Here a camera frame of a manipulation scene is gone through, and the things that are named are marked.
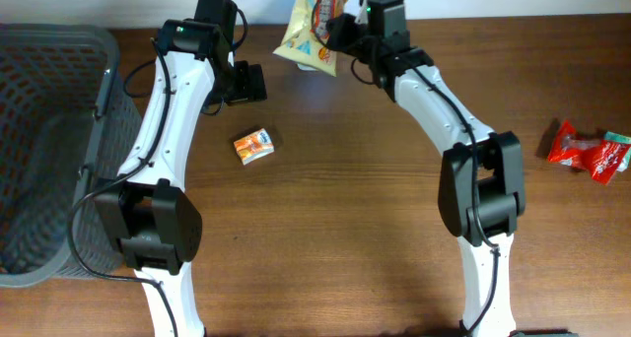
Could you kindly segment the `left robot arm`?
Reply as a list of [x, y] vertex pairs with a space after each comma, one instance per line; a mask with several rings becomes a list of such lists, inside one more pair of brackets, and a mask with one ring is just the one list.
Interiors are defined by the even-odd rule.
[[109, 243], [141, 284], [157, 336], [203, 336], [192, 282], [202, 217], [185, 193], [197, 120], [223, 105], [266, 97], [259, 65], [237, 61], [234, 25], [168, 20], [152, 45], [154, 85], [129, 154], [97, 190]]

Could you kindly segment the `orange Kleenex tissue pack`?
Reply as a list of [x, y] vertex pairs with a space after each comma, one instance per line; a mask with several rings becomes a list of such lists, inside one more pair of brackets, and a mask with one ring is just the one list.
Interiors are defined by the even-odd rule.
[[234, 142], [234, 147], [244, 166], [272, 154], [274, 144], [265, 128], [260, 128]]

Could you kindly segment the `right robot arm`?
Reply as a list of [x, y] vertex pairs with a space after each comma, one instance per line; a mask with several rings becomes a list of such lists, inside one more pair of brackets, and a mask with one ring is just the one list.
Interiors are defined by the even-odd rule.
[[325, 27], [327, 46], [367, 64], [374, 83], [419, 123], [442, 157], [438, 206], [462, 262], [462, 334], [513, 335], [509, 260], [526, 207], [520, 140], [467, 110], [431, 57], [411, 46], [403, 18], [387, 18], [383, 32], [348, 14]]

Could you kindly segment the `red Hacks candy bag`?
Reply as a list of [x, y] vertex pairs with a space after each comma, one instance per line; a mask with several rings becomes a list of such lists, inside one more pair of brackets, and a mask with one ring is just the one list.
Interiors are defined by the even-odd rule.
[[585, 170], [594, 181], [608, 185], [617, 172], [630, 165], [630, 138], [613, 132], [589, 138], [565, 120], [554, 136], [547, 160]]

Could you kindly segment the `yellow snack bag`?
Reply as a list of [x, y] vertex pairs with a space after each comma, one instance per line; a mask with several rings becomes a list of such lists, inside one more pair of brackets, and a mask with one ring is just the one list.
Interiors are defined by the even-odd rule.
[[281, 44], [273, 53], [335, 77], [337, 52], [325, 45], [326, 23], [344, 12], [347, 1], [296, 0]]

